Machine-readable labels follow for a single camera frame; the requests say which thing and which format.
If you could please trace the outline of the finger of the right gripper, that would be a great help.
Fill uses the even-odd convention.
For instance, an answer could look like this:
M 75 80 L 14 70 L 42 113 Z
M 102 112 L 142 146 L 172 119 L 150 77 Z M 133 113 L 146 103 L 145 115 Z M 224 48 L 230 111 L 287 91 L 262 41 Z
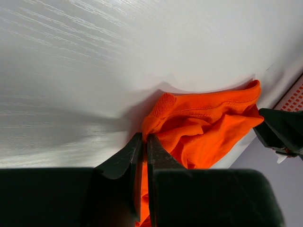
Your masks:
M 260 142 L 276 154 L 286 157 L 303 156 L 303 112 L 287 112 L 261 108 L 264 121 L 254 127 Z

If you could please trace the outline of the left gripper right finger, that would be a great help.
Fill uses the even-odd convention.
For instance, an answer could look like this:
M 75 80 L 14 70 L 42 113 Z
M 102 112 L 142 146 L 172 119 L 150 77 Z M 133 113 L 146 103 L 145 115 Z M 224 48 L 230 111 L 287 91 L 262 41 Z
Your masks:
M 148 195 L 154 227 L 283 227 L 267 178 L 251 169 L 186 169 L 147 139 Z

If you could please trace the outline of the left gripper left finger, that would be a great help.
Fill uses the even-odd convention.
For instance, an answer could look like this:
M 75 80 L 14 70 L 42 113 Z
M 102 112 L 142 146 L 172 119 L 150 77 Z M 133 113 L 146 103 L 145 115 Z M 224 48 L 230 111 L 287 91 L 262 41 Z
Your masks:
M 97 167 L 3 168 L 3 227 L 133 227 L 140 220 L 142 135 Z

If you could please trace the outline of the orange t shirt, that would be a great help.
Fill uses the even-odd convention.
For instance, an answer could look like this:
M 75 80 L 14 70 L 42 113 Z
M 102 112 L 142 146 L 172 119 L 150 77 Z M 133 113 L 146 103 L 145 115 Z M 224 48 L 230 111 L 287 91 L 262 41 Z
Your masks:
M 263 122 L 258 80 L 244 89 L 217 93 L 163 94 L 142 123 L 143 142 L 155 134 L 187 169 L 209 169 L 253 127 Z

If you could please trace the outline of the white plastic basket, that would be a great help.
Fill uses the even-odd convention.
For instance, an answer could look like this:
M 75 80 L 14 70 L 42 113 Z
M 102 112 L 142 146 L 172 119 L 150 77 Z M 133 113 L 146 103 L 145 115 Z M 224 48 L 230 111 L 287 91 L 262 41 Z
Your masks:
M 303 110 L 303 75 L 289 88 L 274 109 L 287 112 Z

